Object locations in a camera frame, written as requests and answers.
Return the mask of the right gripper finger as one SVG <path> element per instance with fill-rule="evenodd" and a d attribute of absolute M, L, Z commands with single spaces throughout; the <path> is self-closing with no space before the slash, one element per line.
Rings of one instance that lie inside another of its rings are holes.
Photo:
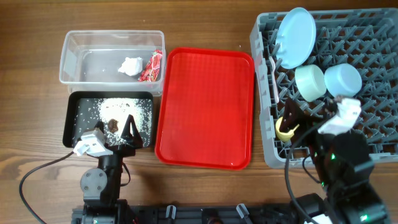
<path fill-rule="evenodd" d="M 306 128 L 305 113 L 293 99 L 287 98 L 279 131 L 282 133 L 289 131 L 304 133 Z"/>
<path fill-rule="evenodd" d="M 325 99 L 323 106 L 323 116 L 324 117 L 333 117 L 338 111 L 338 103 L 342 101 L 342 96 L 337 96 L 333 99 Z"/>

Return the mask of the rice and food scraps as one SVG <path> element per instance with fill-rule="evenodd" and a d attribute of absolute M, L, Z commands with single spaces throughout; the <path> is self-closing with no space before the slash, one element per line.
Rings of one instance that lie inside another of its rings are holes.
<path fill-rule="evenodd" d="M 72 144 L 98 121 L 104 123 L 104 134 L 109 146 L 122 144 L 121 138 L 127 117 L 132 115 L 143 146 L 150 145 L 152 135 L 152 100 L 137 98 L 82 98 L 78 100 L 73 125 Z"/>

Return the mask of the yellow plastic cup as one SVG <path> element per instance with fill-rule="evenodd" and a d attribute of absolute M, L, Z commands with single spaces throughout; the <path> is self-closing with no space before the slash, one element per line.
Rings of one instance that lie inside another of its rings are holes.
<path fill-rule="evenodd" d="M 294 132 L 295 132 L 295 130 L 299 127 L 299 124 L 296 125 L 296 127 L 294 127 L 294 129 L 291 129 L 290 131 L 288 131 L 288 132 L 285 133 L 285 132 L 282 132 L 282 131 L 279 130 L 279 128 L 280 128 L 280 126 L 281 126 L 281 123 L 282 123 L 282 117 L 280 117 L 280 118 L 276 121 L 276 124 L 275 124 L 275 133 L 276 133 L 276 136 L 277 136 L 282 142 L 287 142 L 287 141 L 291 140 L 291 139 L 294 137 Z"/>

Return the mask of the light blue bowl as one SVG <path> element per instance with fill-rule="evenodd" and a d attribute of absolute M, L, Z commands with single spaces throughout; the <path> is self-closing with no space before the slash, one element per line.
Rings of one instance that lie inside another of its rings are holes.
<path fill-rule="evenodd" d="M 324 74 L 325 85 L 328 92 L 337 97 L 352 97 L 362 87 L 362 78 L 355 67 L 348 63 L 342 63 L 326 69 Z"/>

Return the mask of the mint green bowl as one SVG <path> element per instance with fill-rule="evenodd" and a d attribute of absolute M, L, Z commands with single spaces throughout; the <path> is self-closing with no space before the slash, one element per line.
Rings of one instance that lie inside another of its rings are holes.
<path fill-rule="evenodd" d="M 305 101 L 315 101 L 326 93 L 324 74 L 316 65 L 297 67 L 295 69 L 295 82 Z"/>

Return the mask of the red ketchup packet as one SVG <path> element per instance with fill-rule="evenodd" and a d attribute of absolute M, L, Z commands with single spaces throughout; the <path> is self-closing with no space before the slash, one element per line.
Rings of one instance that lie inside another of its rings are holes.
<path fill-rule="evenodd" d="M 155 50 L 152 53 L 152 56 L 148 63 L 146 64 L 145 69 L 141 73 L 138 78 L 139 82 L 155 82 L 157 76 L 160 72 L 160 64 L 163 57 L 163 53 L 161 50 Z"/>

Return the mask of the white napkin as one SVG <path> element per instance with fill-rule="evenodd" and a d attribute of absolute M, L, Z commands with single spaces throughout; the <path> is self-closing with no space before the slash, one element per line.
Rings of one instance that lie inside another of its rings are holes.
<path fill-rule="evenodd" d="M 130 77 L 142 72 L 143 59 L 141 57 L 126 57 L 118 72 L 124 73 Z"/>

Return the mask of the light blue plate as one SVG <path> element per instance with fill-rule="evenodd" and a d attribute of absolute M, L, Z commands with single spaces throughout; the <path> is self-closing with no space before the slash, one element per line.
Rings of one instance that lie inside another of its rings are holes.
<path fill-rule="evenodd" d="M 275 44 L 275 54 L 281 66 L 292 69 L 303 64 L 310 56 L 316 39 L 317 28 L 313 16 L 304 8 L 296 7 L 283 18 Z"/>

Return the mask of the white plastic fork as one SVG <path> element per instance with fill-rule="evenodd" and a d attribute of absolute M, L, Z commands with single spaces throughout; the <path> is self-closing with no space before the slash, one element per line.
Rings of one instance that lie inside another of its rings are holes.
<path fill-rule="evenodd" d="M 272 88 L 273 88 L 273 92 L 274 92 L 274 99 L 275 99 L 275 103 L 278 104 L 279 92 L 278 92 L 277 83 L 276 83 L 276 79 L 275 79 L 275 69 L 276 69 L 275 61 L 271 56 L 269 57 L 269 61 L 271 63 L 271 77 L 272 77 Z"/>

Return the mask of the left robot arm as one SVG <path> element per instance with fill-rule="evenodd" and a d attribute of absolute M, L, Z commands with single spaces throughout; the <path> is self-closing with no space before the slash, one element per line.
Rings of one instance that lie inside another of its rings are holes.
<path fill-rule="evenodd" d="M 98 121 L 96 126 L 81 136 L 73 152 L 98 159 L 98 166 L 86 171 L 80 180 L 83 192 L 83 210 L 74 210 L 72 223 L 138 223 L 138 217 L 126 200 L 119 198 L 120 189 L 124 186 L 121 174 L 126 165 L 125 157 L 136 155 L 136 150 L 143 147 L 143 140 L 136 128 L 134 117 L 127 117 L 121 138 L 124 143 L 109 146 L 104 134 L 104 123 Z"/>

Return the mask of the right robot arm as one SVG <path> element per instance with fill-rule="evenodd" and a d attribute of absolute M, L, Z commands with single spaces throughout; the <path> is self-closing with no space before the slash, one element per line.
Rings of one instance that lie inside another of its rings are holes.
<path fill-rule="evenodd" d="M 322 108 L 320 118 L 307 115 L 291 98 L 286 99 L 279 131 L 293 131 L 292 149 L 304 143 L 326 197 L 295 197 L 285 162 L 285 183 L 290 201 L 289 223 L 390 223 L 388 209 L 369 178 L 374 162 L 366 137 L 352 130 L 361 103 L 338 96 Z"/>

